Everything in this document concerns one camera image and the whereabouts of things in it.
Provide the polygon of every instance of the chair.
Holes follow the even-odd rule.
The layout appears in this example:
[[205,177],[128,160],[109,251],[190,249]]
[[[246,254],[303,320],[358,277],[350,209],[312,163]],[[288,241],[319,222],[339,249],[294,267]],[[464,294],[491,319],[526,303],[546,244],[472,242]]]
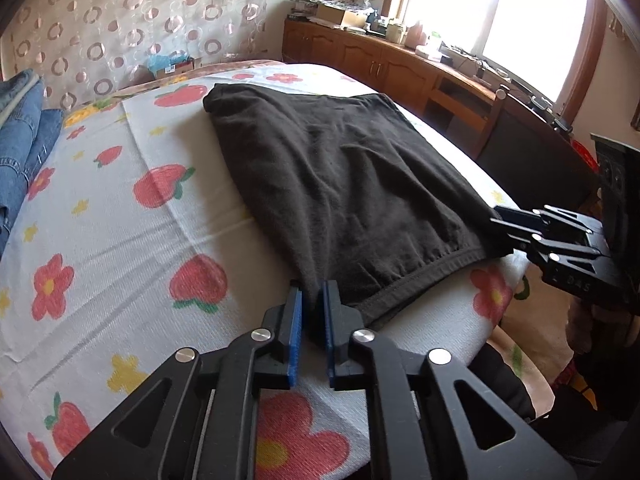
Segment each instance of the chair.
[[506,86],[496,92],[471,157],[523,209],[551,205],[576,211],[597,200],[598,175]]

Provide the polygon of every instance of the yellow flower center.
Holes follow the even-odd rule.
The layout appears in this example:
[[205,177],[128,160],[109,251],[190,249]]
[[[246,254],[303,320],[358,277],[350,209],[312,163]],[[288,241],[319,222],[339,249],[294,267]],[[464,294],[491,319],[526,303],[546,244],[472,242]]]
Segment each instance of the yellow flower center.
[[287,463],[287,448],[275,440],[259,438],[255,461],[263,469],[277,469]]
[[496,305],[502,304],[502,293],[497,288],[491,289],[491,299]]
[[55,284],[53,283],[53,280],[49,278],[46,282],[44,282],[42,291],[44,292],[45,296],[50,296],[54,288]]

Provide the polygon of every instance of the bed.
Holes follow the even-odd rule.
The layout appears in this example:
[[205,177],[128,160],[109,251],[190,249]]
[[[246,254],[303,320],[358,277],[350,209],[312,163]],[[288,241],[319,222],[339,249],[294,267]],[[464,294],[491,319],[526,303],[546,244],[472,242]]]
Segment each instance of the bed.
[[[43,478],[176,349],[226,346],[286,297],[292,273],[229,177],[202,107],[209,89],[372,92],[309,64],[179,79],[67,118],[0,262],[0,420]],[[402,113],[487,203],[514,205],[459,149]],[[463,269],[383,333],[469,362],[526,267],[515,253]],[[364,394],[332,392],[322,352],[306,342],[302,351],[296,389],[262,397],[258,480],[337,480],[368,461]]]

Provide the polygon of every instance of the red strawberry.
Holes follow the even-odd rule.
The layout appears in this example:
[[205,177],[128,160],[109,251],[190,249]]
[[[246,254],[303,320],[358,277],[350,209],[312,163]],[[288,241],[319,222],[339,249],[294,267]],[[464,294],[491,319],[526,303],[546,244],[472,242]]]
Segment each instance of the red strawberry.
[[113,146],[108,150],[104,150],[100,155],[94,158],[94,162],[98,163],[98,168],[106,166],[107,164],[111,164],[114,160],[118,158],[120,153],[122,152],[122,146]]
[[226,294],[225,270],[206,254],[196,254],[178,269],[169,282],[174,308],[195,304],[213,314]]
[[177,90],[156,97],[154,104],[161,107],[171,107],[193,103],[207,93],[203,85],[182,85]]
[[153,168],[133,186],[133,194],[140,205],[153,209],[172,198],[182,198],[182,183],[195,168],[185,168],[180,164],[168,164]]
[[84,415],[75,404],[60,403],[60,392],[53,396],[53,415],[44,419],[44,425],[48,430],[52,430],[53,443],[62,456],[71,453],[91,431]]

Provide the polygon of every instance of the black garment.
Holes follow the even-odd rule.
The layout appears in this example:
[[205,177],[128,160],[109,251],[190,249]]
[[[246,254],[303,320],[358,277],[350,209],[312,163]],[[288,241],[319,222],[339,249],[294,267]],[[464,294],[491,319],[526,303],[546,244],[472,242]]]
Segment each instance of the black garment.
[[376,328],[452,272],[511,252],[491,234],[492,209],[385,95],[217,84],[204,108],[307,309],[337,280]]

